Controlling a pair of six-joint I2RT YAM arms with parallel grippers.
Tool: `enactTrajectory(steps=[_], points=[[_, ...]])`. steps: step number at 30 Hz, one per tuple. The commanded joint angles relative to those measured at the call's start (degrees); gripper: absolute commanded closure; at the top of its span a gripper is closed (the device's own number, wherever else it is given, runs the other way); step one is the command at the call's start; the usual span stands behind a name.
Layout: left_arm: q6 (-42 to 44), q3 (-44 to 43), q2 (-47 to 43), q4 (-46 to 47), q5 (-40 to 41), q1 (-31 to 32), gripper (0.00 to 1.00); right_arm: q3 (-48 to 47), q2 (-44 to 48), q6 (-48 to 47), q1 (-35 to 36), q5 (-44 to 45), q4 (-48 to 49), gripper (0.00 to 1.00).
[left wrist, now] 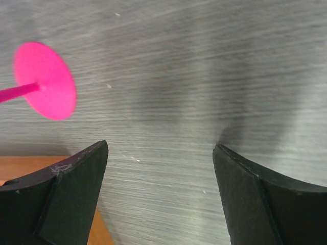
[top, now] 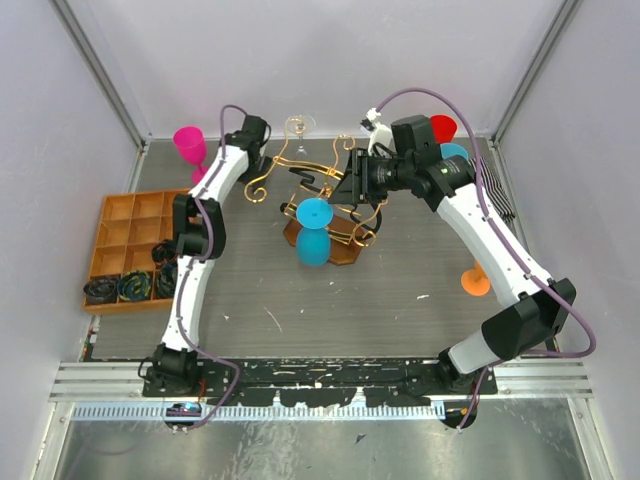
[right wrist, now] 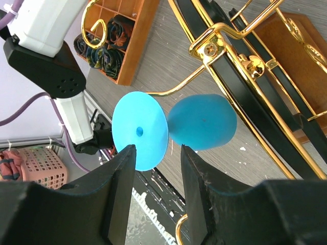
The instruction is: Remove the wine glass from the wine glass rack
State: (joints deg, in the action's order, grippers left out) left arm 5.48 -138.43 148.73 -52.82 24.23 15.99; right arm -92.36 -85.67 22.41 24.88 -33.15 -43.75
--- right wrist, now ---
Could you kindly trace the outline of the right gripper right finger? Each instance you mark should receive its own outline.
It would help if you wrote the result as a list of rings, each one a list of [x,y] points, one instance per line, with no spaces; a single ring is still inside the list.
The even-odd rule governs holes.
[[[326,244],[326,181],[266,180],[252,187],[181,148],[192,244]]]

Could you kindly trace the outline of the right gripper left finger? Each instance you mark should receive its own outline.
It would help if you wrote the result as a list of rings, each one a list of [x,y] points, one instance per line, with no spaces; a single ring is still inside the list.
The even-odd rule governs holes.
[[[124,244],[136,148],[58,190],[1,182],[1,244]]]

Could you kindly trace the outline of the blue wine glass front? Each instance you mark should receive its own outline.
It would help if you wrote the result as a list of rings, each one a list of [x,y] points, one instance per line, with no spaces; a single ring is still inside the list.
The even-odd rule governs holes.
[[[135,169],[141,172],[160,164],[170,139],[178,145],[204,151],[227,144],[236,129],[234,109],[218,94],[185,97],[165,114],[154,97],[134,91],[119,100],[112,116],[112,136],[117,151],[135,145]]]

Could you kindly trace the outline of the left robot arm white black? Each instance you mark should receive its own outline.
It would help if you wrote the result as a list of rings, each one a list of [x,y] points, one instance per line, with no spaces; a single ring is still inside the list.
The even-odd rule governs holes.
[[[65,36],[94,1],[14,1],[1,10],[1,37],[8,64],[45,91],[78,153],[113,145],[109,129],[94,130],[88,117],[86,78]]]

